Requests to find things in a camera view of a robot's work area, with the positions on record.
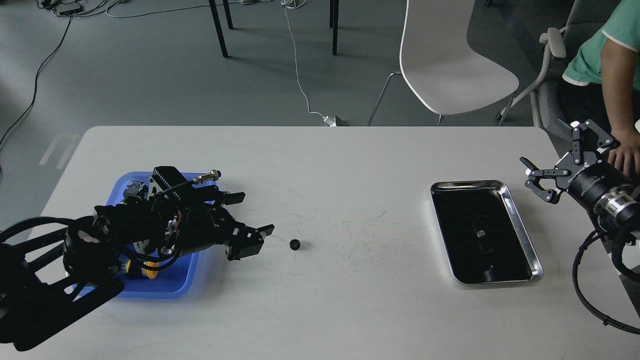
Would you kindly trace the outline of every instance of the blue plastic tray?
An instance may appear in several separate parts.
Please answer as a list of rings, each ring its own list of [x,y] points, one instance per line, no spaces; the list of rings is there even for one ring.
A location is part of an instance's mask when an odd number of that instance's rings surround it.
[[[196,173],[182,173],[187,179],[192,179],[201,174]],[[146,183],[151,176],[150,172],[129,172],[124,174],[118,181],[116,181],[111,195],[107,200],[107,205],[116,205],[122,201],[122,192],[131,181],[142,181]],[[208,183],[197,185],[205,186],[215,184],[215,181],[209,181]],[[122,257],[123,263],[126,263],[128,259]],[[193,273],[195,272],[196,264],[198,263],[198,253],[194,253],[187,256],[178,258],[174,264],[168,268],[158,272],[158,276],[155,279],[130,279],[128,277],[118,275],[124,282],[124,290],[116,296],[121,299],[175,299],[189,289],[191,282],[193,281]],[[81,295],[88,292],[90,289],[83,290]]]

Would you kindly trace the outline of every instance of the hand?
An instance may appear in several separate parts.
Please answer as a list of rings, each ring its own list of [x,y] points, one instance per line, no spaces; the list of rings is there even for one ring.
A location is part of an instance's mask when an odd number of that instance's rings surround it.
[[[640,174],[640,133],[634,129],[623,134],[612,133],[612,135],[620,141],[620,146],[609,151],[608,162],[626,176],[630,176],[632,170]]]

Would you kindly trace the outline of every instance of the person's arm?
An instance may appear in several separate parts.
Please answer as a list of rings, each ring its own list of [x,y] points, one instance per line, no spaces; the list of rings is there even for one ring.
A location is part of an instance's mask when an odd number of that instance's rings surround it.
[[[600,51],[602,95],[611,123],[611,134],[620,147],[609,153],[609,163],[629,176],[635,166],[640,174],[640,133],[636,131],[632,92],[637,53],[607,39]]]

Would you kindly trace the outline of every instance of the chair armrest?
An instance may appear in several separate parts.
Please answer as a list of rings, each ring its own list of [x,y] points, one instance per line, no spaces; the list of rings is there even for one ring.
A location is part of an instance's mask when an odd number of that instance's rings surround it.
[[[540,35],[540,43],[548,44],[549,49],[551,49],[551,55],[555,58],[564,59],[566,57],[566,49],[564,48],[564,40],[560,30],[548,28],[546,33]]]

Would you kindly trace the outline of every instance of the electrical plug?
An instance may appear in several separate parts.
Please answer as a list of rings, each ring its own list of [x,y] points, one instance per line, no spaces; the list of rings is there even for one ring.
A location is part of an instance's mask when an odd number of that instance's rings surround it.
[[[329,126],[347,126],[347,122],[340,119],[338,117],[338,115],[329,117],[329,116],[325,116],[323,117],[324,123],[329,125]]]

